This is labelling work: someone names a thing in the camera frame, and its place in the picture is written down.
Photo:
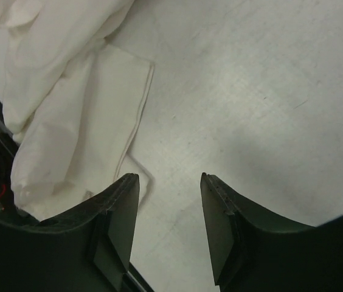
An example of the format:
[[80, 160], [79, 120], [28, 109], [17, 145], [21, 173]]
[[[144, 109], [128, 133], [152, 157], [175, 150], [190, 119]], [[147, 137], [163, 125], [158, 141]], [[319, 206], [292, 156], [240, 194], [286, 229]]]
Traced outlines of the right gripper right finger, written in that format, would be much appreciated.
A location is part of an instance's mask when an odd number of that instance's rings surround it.
[[200, 182], [221, 291], [343, 291], [343, 216], [313, 227], [283, 217], [215, 175]]

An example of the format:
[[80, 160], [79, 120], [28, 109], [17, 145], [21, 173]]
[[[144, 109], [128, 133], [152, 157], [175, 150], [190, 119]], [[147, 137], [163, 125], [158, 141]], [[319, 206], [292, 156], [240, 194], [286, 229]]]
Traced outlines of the white t-shirt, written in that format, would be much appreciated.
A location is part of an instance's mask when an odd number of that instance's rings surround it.
[[2, 98], [19, 143], [15, 205], [39, 221], [102, 192], [126, 173], [154, 67], [109, 44], [131, 1], [0, 1], [9, 33]]

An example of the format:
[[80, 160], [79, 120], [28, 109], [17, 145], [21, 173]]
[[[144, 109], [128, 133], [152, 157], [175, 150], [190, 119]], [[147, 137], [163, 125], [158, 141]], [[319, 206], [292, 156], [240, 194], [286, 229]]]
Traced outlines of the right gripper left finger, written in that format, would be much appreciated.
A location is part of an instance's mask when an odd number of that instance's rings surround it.
[[129, 275], [139, 177], [35, 225], [0, 219], [0, 291], [139, 291]]

